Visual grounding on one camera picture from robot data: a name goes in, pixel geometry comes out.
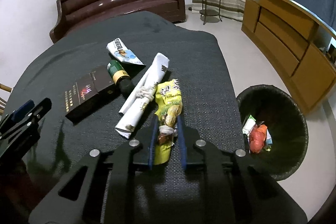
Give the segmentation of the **wooden sideboard cabinet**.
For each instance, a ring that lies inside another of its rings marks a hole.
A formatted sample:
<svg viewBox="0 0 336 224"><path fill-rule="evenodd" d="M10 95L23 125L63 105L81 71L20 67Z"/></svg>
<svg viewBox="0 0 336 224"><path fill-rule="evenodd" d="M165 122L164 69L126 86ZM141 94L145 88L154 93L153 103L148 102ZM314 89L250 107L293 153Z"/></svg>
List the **wooden sideboard cabinet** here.
<svg viewBox="0 0 336 224"><path fill-rule="evenodd" d="M335 31L292 0L245 0L242 32L272 64L304 114L335 91Z"/></svg>

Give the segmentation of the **black box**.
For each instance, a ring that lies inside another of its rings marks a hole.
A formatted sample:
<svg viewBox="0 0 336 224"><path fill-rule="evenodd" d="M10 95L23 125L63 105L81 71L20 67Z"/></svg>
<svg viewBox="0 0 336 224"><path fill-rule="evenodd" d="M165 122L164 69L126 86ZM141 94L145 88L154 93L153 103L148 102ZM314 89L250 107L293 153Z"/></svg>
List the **black box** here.
<svg viewBox="0 0 336 224"><path fill-rule="evenodd" d="M111 102L116 94L116 85L106 66L96 67L64 92L65 117L77 124Z"/></svg>

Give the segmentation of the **yellow snack bag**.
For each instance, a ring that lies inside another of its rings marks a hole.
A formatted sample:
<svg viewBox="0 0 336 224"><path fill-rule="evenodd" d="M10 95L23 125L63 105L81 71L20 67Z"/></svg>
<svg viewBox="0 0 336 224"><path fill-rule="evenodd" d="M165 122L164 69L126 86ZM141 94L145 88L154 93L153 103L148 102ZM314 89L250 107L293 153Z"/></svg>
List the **yellow snack bag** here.
<svg viewBox="0 0 336 224"><path fill-rule="evenodd" d="M154 164L165 164L170 158L174 139L178 135L177 119L183 108L182 93L178 79L157 86L155 102L158 106L158 137L155 145Z"/></svg>

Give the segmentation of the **teal white tube package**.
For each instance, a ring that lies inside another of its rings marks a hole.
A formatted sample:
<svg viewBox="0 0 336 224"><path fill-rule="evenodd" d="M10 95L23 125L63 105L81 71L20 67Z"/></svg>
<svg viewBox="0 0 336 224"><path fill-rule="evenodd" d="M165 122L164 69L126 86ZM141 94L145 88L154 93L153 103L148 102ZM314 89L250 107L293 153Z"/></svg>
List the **teal white tube package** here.
<svg viewBox="0 0 336 224"><path fill-rule="evenodd" d="M269 130L266 131L266 140L265 140L265 146L264 146L264 149L266 151L270 151L272 149L272 144L273 144L273 141L272 141L272 137L269 133Z"/></svg>

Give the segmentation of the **orange plastic bag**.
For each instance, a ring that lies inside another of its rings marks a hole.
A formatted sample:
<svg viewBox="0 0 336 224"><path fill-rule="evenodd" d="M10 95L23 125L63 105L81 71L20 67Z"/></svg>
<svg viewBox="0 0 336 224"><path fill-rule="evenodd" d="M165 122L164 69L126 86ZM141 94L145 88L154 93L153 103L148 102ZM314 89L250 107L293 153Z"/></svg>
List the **orange plastic bag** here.
<svg viewBox="0 0 336 224"><path fill-rule="evenodd" d="M254 126L249 134L249 149L252 153L260 153L264 148L267 126L262 124Z"/></svg>

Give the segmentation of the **white blue snack wrapper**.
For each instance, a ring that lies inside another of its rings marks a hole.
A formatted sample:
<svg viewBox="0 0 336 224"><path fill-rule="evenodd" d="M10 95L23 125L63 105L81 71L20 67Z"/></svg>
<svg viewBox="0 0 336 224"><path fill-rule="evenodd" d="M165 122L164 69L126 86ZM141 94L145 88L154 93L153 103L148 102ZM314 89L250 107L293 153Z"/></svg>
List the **white blue snack wrapper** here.
<svg viewBox="0 0 336 224"><path fill-rule="evenodd" d="M106 49L121 63L144 65L144 63L122 42L116 38L106 45Z"/></svg>

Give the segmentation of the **dark grey tablecloth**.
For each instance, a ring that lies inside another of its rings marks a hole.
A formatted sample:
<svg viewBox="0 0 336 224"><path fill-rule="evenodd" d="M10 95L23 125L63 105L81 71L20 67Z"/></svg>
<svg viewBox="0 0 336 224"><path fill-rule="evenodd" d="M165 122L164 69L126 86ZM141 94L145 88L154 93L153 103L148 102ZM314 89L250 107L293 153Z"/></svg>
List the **dark grey tablecloth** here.
<svg viewBox="0 0 336 224"><path fill-rule="evenodd" d="M155 94L175 79L178 148L154 163ZM1 121L1 223L237 223L225 165L243 146L216 38L151 12L74 31L38 56Z"/></svg>

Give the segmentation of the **white paper package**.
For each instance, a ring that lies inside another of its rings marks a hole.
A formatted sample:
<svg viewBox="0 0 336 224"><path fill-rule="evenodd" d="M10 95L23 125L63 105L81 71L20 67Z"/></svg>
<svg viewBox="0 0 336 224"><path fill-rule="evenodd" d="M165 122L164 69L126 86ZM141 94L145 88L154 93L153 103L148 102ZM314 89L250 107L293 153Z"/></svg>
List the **white paper package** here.
<svg viewBox="0 0 336 224"><path fill-rule="evenodd" d="M139 80L126 99L119 113L121 119L115 130L126 139L134 132L148 104L154 100L158 84L162 81L169 67L170 60L162 53L157 53L151 66Z"/></svg>

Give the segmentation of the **green glass bottle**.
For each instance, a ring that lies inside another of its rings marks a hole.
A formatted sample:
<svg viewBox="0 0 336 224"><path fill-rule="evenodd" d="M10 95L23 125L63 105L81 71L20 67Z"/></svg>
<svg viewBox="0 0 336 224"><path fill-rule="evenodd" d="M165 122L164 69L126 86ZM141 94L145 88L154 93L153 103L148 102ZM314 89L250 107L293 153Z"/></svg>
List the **green glass bottle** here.
<svg viewBox="0 0 336 224"><path fill-rule="evenodd" d="M120 89L122 94L130 94L134 89L130 75L117 60L111 60L106 66L114 84Z"/></svg>

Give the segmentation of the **black lined trash bin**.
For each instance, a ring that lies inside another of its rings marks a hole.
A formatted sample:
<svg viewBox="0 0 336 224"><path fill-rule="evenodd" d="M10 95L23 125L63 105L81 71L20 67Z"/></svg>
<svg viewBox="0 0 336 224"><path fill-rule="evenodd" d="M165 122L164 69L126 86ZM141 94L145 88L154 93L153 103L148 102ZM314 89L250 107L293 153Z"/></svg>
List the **black lined trash bin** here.
<svg viewBox="0 0 336 224"><path fill-rule="evenodd" d="M252 116L257 125L267 126L272 144L252 153L277 181L285 180L302 164L309 134L306 119L286 92L273 85L254 85L237 96L241 124Z"/></svg>

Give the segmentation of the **green white snack wrapper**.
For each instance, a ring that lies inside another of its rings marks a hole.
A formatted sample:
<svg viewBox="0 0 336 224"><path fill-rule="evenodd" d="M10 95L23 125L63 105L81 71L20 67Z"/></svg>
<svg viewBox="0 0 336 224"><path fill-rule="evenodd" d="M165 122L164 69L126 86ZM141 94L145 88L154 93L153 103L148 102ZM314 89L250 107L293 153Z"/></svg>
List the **green white snack wrapper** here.
<svg viewBox="0 0 336 224"><path fill-rule="evenodd" d="M256 120L252 115L249 115L243 125L243 134L245 135L249 135L251 133L251 131L253 130L253 128L256 125Z"/></svg>

